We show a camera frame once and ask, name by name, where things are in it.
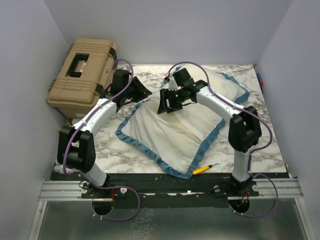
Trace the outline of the white blue-trimmed pillowcase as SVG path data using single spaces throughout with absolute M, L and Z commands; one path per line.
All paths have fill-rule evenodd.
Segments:
M 209 102 L 209 92 L 200 102 L 173 113 L 158 114 L 160 91 L 139 102 L 116 130 L 117 137 L 135 146 L 154 160 L 167 174 L 188 180 L 201 161 L 218 163 L 219 153 L 212 144 L 220 131 L 230 126 L 227 116 L 220 116 Z

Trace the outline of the cream yellow-edged pillow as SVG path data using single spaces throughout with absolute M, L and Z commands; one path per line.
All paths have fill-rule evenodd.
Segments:
M 175 117 L 181 122 L 181 124 L 189 130 L 198 139 L 203 140 L 203 134 L 201 128 L 196 123 L 196 119 L 192 115 L 184 110 L 179 110 L 173 113 Z

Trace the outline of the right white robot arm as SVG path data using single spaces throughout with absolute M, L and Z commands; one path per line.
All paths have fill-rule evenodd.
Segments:
M 229 189 L 236 196 L 242 195 L 248 189 L 246 181 L 251 178 L 250 151 L 262 136 L 256 109 L 252 106 L 243 107 L 213 91 L 209 80 L 194 81 L 185 68 L 173 74 L 168 72 L 164 79 L 169 87 L 159 91 L 157 114 L 182 110 L 183 102 L 191 100 L 207 107 L 229 124 L 228 142 L 234 149 L 231 174 L 234 180 L 230 182 Z

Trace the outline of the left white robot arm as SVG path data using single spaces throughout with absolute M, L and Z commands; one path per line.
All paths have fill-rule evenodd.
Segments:
M 127 103 L 138 103 L 151 92 L 128 70 L 117 69 L 112 82 L 95 106 L 76 124 L 60 129 L 57 161 L 66 176 L 79 175 L 93 185 L 97 196 L 106 197 L 111 190 L 109 176 L 96 164 L 95 135 L 104 123 Z

